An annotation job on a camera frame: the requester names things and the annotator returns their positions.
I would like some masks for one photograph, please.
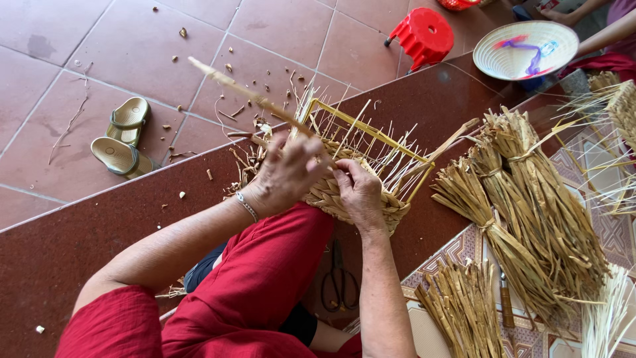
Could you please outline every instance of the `silver bracelet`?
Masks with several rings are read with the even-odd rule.
[[[252,214],[252,216],[254,217],[254,222],[258,222],[258,215],[256,214],[256,211],[252,209],[252,206],[247,204],[247,202],[245,201],[245,198],[243,197],[243,194],[241,194],[240,192],[236,192],[236,197],[238,201],[241,204],[243,204],[243,206],[245,206],[245,209],[247,209],[247,211],[249,211],[249,213]]]

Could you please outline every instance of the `red cloth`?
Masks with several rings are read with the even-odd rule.
[[[73,316],[56,357],[361,357],[360,334],[329,354],[277,332],[312,281],[332,230],[333,218],[298,203],[234,236],[163,332],[152,292],[123,287]]]
[[[558,74],[558,77],[563,78],[574,72],[577,68],[617,72],[622,82],[636,80],[636,62],[634,62],[630,56],[616,52],[607,52],[604,55],[588,57],[572,62]]]

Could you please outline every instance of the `red pants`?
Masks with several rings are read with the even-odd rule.
[[[332,217],[297,203],[230,239],[221,263],[166,323],[165,356],[246,329],[277,331],[313,280],[332,230]],[[357,336],[343,349],[359,345]]]

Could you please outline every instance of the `sandal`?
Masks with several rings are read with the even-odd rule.
[[[108,171],[128,179],[137,178],[161,168],[149,157],[139,153],[132,144],[110,137],[100,137],[90,145],[95,158],[104,163]]]
[[[141,127],[146,123],[150,105],[141,97],[133,97],[111,114],[106,136],[125,144],[137,146]]]

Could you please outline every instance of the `scissors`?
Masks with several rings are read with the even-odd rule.
[[[353,276],[353,274],[349,271],[347,271],[344,268],[343,265],[343,261],[342,261],[342,249],[340,248],[340,242],[338,241],[338,239],[333,240],[333,248],[331,249],[331,271],[326,273],[324,275],[324,278],[322,279],[322,288],[321,288],[321,300],[322,300],[322,306],[324,307],[325,310],[329,311],[329,312],[337,312],[341,306],[344,305],[344,307],[350,309],[350,310],[355,310],[358,307],[358,300],[359,300],[359,296],[360,296],[360,286],[358,286],[358,283],[356,281],[356,278]],[[340,287],[338,287],[338,283],[336,282],[336,275],[337,275],[337,271],[340,272]],[[351,277],[351,280],[353,281],[354,284],[354,288],[356,289],[356,299],[352,304],[348,304],[347,302],[345,302],[345,298],[347,291],[345,290],[347,284],[345,279],[347,278],[347,276]],[[331,277],[331,282],[333,283],[333,290],[336,292],[336,299],[335,300],[325,300],[325,284],[327,283],[327,279]],[[333,306],[332,304],[330,304],[331,301],[334,301],[337,306]]]

